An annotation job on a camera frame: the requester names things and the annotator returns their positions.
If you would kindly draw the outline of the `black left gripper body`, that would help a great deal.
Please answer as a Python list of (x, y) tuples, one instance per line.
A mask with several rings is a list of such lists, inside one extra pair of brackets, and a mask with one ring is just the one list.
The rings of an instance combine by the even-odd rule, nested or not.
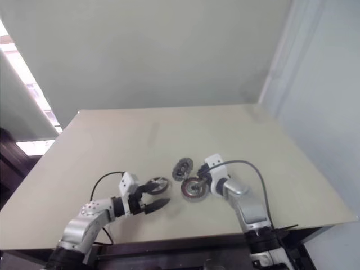
[(129, 195), (128, 198), (129, 210), (132, 215), (137, 215), (145, 211), (145, 204), (142, 201), (142, 192), (136, 191)]

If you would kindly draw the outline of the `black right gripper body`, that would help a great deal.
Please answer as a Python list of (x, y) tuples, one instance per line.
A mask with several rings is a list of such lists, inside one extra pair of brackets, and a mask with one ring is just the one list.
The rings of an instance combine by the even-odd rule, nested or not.
[(211, 182), (212, 177), (211, 177), (211, 174), (209, 172), (209, 168), (210, 167), (208, 165), (202, 165), (197, 171), (197, 176), (200, 179), (206, 180), (207, 182)]

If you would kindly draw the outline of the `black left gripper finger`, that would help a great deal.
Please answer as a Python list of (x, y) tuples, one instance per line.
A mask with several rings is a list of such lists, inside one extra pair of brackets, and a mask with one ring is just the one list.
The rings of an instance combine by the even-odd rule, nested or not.
[(163, 192), (161, 185), (157, 182), (147, 182), (138, 187), (141, 193), (146, 193), (150, 195), (158, 195)]
[(144, 208), (144, 213), (145, 214), (150, 214), (152, 212), (155, 212), (159, 209), (161, 209), (162, 207), (166, 206), (166, 204), (170, 202), (170, 198), (160, 198), (155, 200), (154, 202), (145, 205)]

